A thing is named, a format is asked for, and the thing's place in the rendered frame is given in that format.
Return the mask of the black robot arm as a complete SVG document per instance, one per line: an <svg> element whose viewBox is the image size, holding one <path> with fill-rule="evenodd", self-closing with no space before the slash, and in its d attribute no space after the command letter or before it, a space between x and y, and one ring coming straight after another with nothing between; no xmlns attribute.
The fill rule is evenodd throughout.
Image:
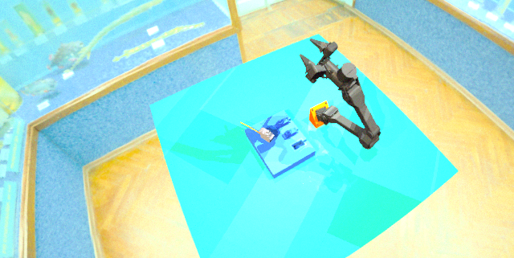
<svg viewBox="0 0 514 258"><path fill-rule="evenodd" d="M325 73L329 74L330 70L327 64L322 61L320 65L310 67L308 80L314 84L319 77L324 79ZM357 76L356 65L345 62L330 80L338 87L338 91L341 91L344 102L354 107L364 128L342 116L339 108L334 104L331 104L328 108L322 107L316 110L318 121L326 126L329 123L338 124L357 137L362 147L371 149L380 140L381 128L377 125L365 104L365 94Z"/></svg>

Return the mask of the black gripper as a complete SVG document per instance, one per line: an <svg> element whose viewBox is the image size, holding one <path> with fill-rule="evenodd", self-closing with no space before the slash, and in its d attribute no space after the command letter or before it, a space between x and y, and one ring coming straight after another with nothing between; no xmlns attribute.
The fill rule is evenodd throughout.
<svg viewBox="0 0 514 258"><path fill-rule="evenodd" d="M334 77L334 74L340 69L340 65L335 65L329 57L336 51L336 49L338 48L338 44L334 41L332 43L326 43L316 39L309 39L309 41L311 41L311 43L313 43L320 50L320 53L323 52L323 57L320 58L320 61L317 65L320 65L320 63L324 61L324 64L327 64L328 69L330 70L329 74L325 73L325 79L331 79L332 77ZM304 65L306 67L305 74L307 75L305 77L308 78L308 71L310 70L310 67L316 64L302 54L300 54L300 58L304 62Z"/></svg>

